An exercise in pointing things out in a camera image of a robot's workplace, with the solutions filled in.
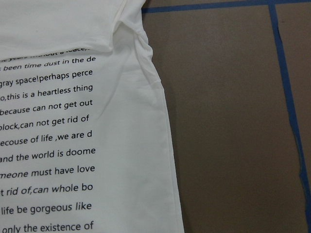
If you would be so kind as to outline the white long-sleeve printed shirt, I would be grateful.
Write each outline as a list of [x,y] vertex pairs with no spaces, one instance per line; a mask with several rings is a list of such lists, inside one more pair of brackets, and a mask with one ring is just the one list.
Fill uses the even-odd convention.
[[143,4],[1,1],[1,232],[184,231]]

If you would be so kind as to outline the brown paper table cover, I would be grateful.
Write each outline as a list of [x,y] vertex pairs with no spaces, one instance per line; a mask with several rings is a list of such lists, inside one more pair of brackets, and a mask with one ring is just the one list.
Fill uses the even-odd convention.
[[187,233],[311,230],[311,3],[148,0]]

